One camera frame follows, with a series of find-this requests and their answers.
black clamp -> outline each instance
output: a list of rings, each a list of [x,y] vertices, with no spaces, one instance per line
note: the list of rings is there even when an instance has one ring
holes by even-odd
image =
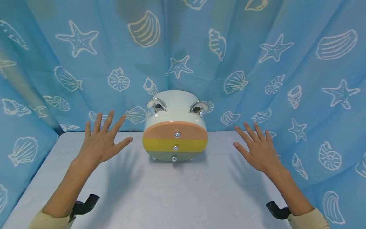
[[[73,221],[76,218],[76,215],[84,215],[93,210],[99,198],[100,197],[97,195],[90,194],[85,203],[77,200],[74,207],[72,208],[69,222]]]
[[[266,204],[269,212],[275,217],[276,219],[287,219],[288,216],[291,214],[290,209],[288,207],[284,207],[283,209],[280,209],[276,202],[271,201]]]

forearm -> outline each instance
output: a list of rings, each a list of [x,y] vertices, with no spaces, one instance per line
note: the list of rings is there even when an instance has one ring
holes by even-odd
[[[81,189],[95,168],[95,165],[86,164],[75,158],[59,187],[44,206],[43,213],[55,218],[68,216]]]
[[[302,194],[287,169],[281,168],[269,173],[267,176],[280,191],[288,208],[294,216],[309,213],[314,209]]]

white tabletop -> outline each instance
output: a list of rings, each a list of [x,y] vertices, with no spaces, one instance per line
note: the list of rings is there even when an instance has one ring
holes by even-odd
[[[77,216],[73,229],[286,229],[265,204],[285,206],[271,181],[253,169],[232,146],[236,132],[209,132],[206,150],[186,162],[153,160],[141,132],[120,154],[90,176],[79,199],[100,196],[95,208]],[[65,133],[14,208],[3,229],[27,228],[62,180],[77,155],[84,133]]]

seashell print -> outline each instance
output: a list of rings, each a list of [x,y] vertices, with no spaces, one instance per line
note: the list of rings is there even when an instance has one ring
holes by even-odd
[[[224,91],[226,94],[232,93],[236,90],[241,91],[247,84],[248,81],[245,81],[244,71],[236,71],[226,78],[224,82]]]
[[[8,155],[14,166],[34,161],[38,151],[38,141],[33,137],[20,137],[15,142],[13,153]]]
[[[236,122],[238,119],[240,118],[240,114],[233,114],[231,111],[226,111],[222,116],[221,116],[221,122],[227,126],[233,124],[234,122]]]
[[[264,88],[264,92],[268,95],[273,95],[279,92],[283,86],[285,75],[280,75],[270,81]]]
[[[55,108],[62,110],[62,111],[68,111],[71,109],[70,104],[64,100],[63,98],[61,98],[60,96],[48,96],[45,95],[43,96],[43,98],[46,100],[46,102],[52,106],[54,106]]]
[[[108,76],[108,84],[112,88],[121,92],[123,90],[126,90],[130,86],[130,79],[127,76],[123,75],[122,68],[118,68],[113,70]]]
[[[215,105],[211,101],[208,101],[208,100],[205,101],[205,103],[207,103],[207,105],[208,105],[208,110],[207,110],[206,114],[213,111],[213,109],[215,108]]]
[[[79,129],[80,126],[70,125],[70,124],[60,124],[62,130],[64,132],[70,131],[70,130],[76,130]]]
[[[139,124],[146,119],[146,111],[140,107],[134,107],[129,111],[126,111],[126,118],[133,124]]]
[[[97,116],[98,114],[95,113],[94,111],[89,111],[89,118],[90,120],[92,120],[93,122],[95,122],[97,120]],[[100,123],[100,125],[103,125],[105,120],[108,118],[108,115],[102,115],[102,121]]]
[[[366,178],[366,153],[363,156],[363,159],[356,164],[355,171],[364,178]]]
[[[82,80],[77,80],[63,67],[57,66],[54,70],[57,80],[64,86],[67,90],[73,92],[77,89],[83,90],[81,87]]]
[[[333,151],[327,141],[320,146],[318,155],[320,163],[329,170],[337,170],[342,165],[342,156],[336,151]]]
[[[200,10],[206,0],[183,0],[187,6],[194,10]]]
[[[323,197],[323,211],[324,216],[334,224],[345,224],[340,209],[339,209],[339,196],[333,191],[328,191]]]
[[[146,78],[146,81],[142,87],[152,96],[155,96],[157,93],[159,93],[158,89],[156,88],[156,84],[149,77]]]
[[[268,0],[249,0],[244,10],[260,11],[268,4]]]
[[[226,39],[221,36],[218,31],[211,28],[208,32],[209,34],[209,47],[212,52],[214,52],[220,59],[224,60],[226,54]]]
[[[27,43],[20,34],[6,21],[0,20],[0,29],[8,36],[9,39],[18,43],[25,50],[29,50]]]
[[[4,113],[7,115],[17,115],[17,116],[23,116],[32,113],[28,107],[23,106],[22,104],[19,104],[15,100],[1,99],[4,105]]]
[[[265,109],[262,112],[257,112],[253,117],[253,121],[256,123],[261,123],[266,121],[272,116],[272,110],[270,108]]]
[[[307,173],[304,170],[304,167],[302,166],[300,158],[297,156],[296,153],[294,153],[294,157],[292,158],[292,166],[295,167],[295,170],[303,177],[305,180],[309,180],[307,177]]]
[[[160,37],[159,20],[149,10],[137,22],[129,23],[128,29],[134,41],[143,48],[153,46],[158,42]]]
[[[333,37],[323,37],[319,41],[316,54],[321,60],[338,59],[349,53],[357,41],[358,35],[354,29]]]
[[[10,67],[10,66],[14,66],[16,65],[16,62],[11,61],[11,60],[1,60],[0,59],[0,76],[2,76],[3,78],[8,78],[8,76],[5,74],[3,67]]]
[[[8,203],[8,190],[0,184],[0,213],[4,210]]]
[[[296,87],[288,91],[287,96],[292,107],[296,110],[300,105],[300,98],[302,96],[301,85],[297,85]]]

yellow stripe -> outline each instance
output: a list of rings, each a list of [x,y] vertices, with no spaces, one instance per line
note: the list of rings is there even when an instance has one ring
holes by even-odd
[[[185,140],[185,139],[157,139],[143,138],[142,143],[146,151],[174,152],[173,146],[178,145],[177,152],[202,152],[206,145],[205,140]]]

